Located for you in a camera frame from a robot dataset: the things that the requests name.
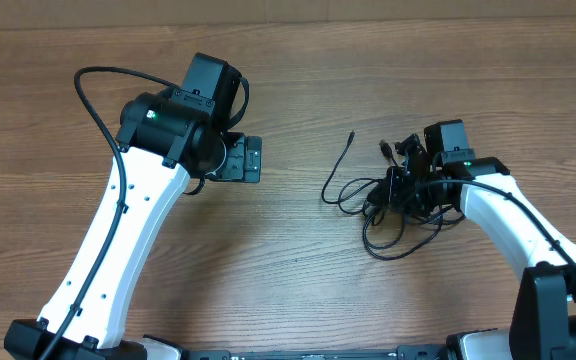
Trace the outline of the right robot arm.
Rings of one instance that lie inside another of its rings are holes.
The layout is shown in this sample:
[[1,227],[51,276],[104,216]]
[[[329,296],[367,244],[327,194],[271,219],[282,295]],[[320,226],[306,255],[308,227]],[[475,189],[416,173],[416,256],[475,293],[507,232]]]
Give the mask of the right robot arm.
[[489,237],[520,287],[508,329],[450,335],[432,359],[576,359],[576,244],[523,195],[497,158],[476,156],[460,120],[438,122],[394,145],[369,196],[402,220],[445,226],[455,210]]

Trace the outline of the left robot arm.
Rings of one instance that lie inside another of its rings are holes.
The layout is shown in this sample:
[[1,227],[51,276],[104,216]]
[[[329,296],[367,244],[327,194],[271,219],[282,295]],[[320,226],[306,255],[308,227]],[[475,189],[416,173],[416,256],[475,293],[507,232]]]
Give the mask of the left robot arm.
[[108,183],[62,283],[36,319],[11,323],[4,339],[14,358],[180,359],[183,350],[153,336],[125,338],[139,276],[157,234],[191,180],[256,183],[262,141],[236,131],[247,79],[228,62],[196,54],[181,84],[142,93],[120,115],[107,140]]

